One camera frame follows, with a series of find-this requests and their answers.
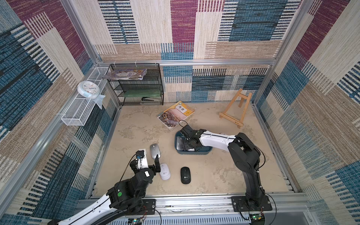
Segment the silver slim mouse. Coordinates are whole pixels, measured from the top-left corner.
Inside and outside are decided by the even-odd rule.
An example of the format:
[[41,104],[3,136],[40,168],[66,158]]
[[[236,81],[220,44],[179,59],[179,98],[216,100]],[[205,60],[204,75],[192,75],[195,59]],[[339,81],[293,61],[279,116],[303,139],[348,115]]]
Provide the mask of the silver slim mouse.
[[154,143],[154,144],[152,144],[150,146],[150,151],[151,151],[151,157],[153,159],[161,157],[160,148],[159,148],[159,145],[157,143]]

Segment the white ribbed mouse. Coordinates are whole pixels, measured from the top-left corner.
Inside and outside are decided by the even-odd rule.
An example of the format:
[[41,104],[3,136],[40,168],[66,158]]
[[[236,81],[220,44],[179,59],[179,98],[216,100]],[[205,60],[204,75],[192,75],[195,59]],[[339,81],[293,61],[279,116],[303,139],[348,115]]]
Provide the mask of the white ribbed mouse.
[[160,177],[162,180],[166,181],[170,179],[171,172],[167,164],[163,163],[160,165]]

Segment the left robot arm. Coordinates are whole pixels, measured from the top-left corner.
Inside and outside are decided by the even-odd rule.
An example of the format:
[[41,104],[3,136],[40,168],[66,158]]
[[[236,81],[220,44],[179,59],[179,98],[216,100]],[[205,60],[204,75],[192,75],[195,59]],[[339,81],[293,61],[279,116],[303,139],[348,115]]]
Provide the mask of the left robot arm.
[[147,215],[155,214],[156,200],[145,199],[146,189],[154,176],[161,171],[159,155],[154,165],[147,165],[144,151],[137,151],[129,162],[135,175],[117,182],[106,194],[93,204],[64,220],[54,219],[49,225],[106,225],[123,216],[133,216],[131,225],[141,224]]

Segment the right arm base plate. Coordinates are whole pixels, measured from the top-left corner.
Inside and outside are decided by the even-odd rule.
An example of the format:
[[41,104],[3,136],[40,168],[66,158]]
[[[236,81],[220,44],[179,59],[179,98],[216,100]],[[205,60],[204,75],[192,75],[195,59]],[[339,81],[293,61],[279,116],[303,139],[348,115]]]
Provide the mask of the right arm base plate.
[[272,211],[273,207],[268,196],[264,196],[260,203],[248,200],[245,196],[231,197],[235,212]]

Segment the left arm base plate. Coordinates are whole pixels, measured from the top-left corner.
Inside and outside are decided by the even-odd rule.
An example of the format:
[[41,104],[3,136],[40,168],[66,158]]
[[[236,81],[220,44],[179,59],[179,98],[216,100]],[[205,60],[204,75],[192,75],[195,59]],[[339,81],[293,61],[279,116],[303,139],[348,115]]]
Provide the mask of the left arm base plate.
[[156,199],[143,199],[143,205],[137,215],[147,216],[154,215],[156,209]]

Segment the black Lecoo mouse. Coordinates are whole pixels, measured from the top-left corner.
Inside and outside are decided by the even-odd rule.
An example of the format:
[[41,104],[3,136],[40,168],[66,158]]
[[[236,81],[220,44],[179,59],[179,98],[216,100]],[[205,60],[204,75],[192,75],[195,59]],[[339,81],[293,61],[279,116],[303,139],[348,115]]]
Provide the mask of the black Lecoo mouse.
[[191,182],[191,172],[188,167],[181,168],[181,182],[182,184],[189,184]]

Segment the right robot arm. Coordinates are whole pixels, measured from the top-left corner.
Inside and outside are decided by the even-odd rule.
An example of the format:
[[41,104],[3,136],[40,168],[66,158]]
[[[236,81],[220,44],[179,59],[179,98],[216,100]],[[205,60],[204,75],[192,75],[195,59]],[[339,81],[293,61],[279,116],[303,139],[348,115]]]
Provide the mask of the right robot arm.
[[246,184],[246,202],[250,210],[260,210],[265,198],[265,191],[261,185],[259,164],[261,151],[244,134],[235,136],[215,134],[205,129],[194,130],[189,125],[180,130],[184,136],[186,150],[200,150],[202,147],[213,147],[228,151],[235,166],[243,172]]

